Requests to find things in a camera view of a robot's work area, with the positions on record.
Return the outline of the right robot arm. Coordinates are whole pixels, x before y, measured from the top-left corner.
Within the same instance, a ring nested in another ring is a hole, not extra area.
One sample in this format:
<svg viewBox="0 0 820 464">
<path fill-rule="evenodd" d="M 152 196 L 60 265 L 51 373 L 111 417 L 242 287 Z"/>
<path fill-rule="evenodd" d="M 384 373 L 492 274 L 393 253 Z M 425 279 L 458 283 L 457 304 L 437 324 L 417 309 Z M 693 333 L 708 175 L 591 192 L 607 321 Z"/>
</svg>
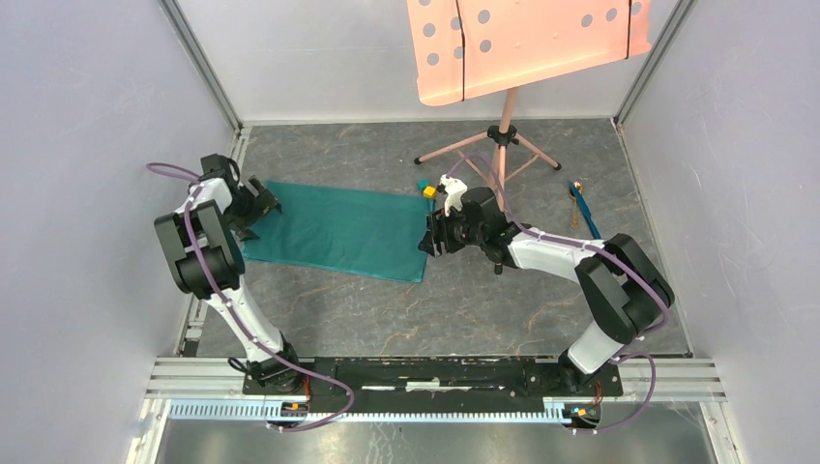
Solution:
<svg viewBox="0 0 820 464">
<path fill-rule="evenodd" d="M 582 241 L 550 234 L 508 219 L 491 188 L 469 188 L 456 178 L 424 193 L 442 196 L 444 205 L 428 214 L 420 250 L 439 256 L 477 247 L 496 274 L 538 271 L 579 285 L 593 321 L 559 357 L 566 392 L 592 388 L 605 363 L 667 321 L 674 292 L 631 236 Z"/>
</svg>

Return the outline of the teal cloth napkin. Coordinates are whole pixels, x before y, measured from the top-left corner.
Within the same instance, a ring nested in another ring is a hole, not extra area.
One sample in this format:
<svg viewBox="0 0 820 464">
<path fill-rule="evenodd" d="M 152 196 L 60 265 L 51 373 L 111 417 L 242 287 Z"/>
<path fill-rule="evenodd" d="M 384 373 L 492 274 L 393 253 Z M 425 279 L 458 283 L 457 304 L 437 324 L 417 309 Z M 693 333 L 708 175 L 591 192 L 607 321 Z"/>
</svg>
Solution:
<svg viewBox="0 0 820 464">
<path fill-rule="evenodd" d="M 248 260 L 419 283 L 428 202 L 420 196 L 268 181 L 281 203 L 254 224 Z"/>
</svg>

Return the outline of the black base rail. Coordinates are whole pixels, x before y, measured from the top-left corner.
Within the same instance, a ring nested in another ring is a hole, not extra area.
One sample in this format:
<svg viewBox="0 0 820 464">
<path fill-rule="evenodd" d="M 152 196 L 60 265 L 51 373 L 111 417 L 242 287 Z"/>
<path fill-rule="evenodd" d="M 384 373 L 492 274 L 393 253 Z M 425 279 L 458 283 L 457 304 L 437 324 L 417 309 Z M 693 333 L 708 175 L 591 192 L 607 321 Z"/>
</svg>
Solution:
<svg viewBox="0 0 820 464">
<path fill-rule="evenodd" d="M 565 357 L 328 358 L 284 363 L 230 358 L 243 393 L 271 396 L 271 428 L 307 431 L 340 421 L 547 421 L 592 429 L 606 398 L 624 393 L 619 369 L 593 373 Z"/>
</svg>

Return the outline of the blue handled utensil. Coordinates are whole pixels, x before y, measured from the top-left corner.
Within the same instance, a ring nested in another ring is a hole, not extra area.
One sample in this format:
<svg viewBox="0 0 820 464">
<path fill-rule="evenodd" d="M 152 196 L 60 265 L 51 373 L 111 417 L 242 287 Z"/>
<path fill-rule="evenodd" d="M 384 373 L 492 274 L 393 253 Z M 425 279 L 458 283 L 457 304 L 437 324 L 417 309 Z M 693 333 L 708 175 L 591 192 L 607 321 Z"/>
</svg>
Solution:
<svg viewBox="0 0 820 464">
<path fill-rule="evenodd" d="M 586 203 L 585 198 L 583 197 L 583 192 L 578 195 L 578 203 L 579 203 L 580 212 L 581 212 L 580 220 L 582 220 L 582 219 L 584 220 L 584 222 L 587 225 L 592 237 L 595 240 L 600 240 L 601 239 L 601 233 L 600 233 L 598 227 L 596 226 L 596 224 L 593 220 L 591 210 L 590 210 L 588 204 Z"/>
</svg>

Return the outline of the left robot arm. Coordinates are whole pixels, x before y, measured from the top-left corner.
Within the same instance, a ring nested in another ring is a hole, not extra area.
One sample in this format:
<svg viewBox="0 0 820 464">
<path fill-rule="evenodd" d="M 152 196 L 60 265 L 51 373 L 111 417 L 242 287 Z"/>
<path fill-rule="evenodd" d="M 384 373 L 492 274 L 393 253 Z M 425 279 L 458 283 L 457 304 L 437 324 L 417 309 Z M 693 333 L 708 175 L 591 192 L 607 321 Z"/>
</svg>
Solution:
<svg viewBox="0 0 820 464">
<path fill-rule="evenodd" d="M 183 204 L 154 221 L 168 269 L 177 287 L 212 308 L 242 344 L 246 358 L 229 359 L 232 368 L 253 387 L 296 392 L 304 369 L 248 290 L 241 252 L 242 243 L 258 237 L 252 226 L 280 212 L 280 202 L 256 177 L 243 179 L 232 158 L 212 154 L 200 164 L 200 173 L 165 162 L 146 165 L 188 184 Z"/>
</svg>

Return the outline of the gold spoon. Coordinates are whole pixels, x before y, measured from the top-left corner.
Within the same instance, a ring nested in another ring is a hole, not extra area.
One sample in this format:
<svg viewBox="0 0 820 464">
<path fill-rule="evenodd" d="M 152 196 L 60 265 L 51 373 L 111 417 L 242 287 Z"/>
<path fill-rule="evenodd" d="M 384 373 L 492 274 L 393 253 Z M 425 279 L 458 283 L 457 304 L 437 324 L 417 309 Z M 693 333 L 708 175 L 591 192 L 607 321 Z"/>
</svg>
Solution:
<svg viewBox="0 0 820 464">
<path fill-rule="evenodd" d="M 583 186 L 578 181 L 570 181 L 569 196 L 572 203 L 571 209 L 571 229 L 577 230 L 580 226 L 580 206 L 578 203 L 578 195 L 583 192 Z"/>
</svg>

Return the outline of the pink music stand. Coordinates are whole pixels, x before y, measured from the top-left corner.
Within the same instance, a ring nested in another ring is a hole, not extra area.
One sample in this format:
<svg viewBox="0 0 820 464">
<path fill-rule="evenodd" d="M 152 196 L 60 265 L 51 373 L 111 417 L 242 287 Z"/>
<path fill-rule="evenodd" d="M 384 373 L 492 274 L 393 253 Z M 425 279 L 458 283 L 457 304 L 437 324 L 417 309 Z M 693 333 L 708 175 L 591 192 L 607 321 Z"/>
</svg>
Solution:
<svg viewBox="0 0 820 464">
<path fill-rule="evenodd" d="M 415 158 L 416 164 L 481 140 L 494 144 L 492 168 L 501 188 L 510 145 L 554 170 L 559 161 L 518 134 L 512 123 L 520 87 L 628 60 L 648 52 L 647 1 L 409 1 L 419 100 L 443 106 L 502 92 L 501 119 L 471 137 Z"/>
</svg>

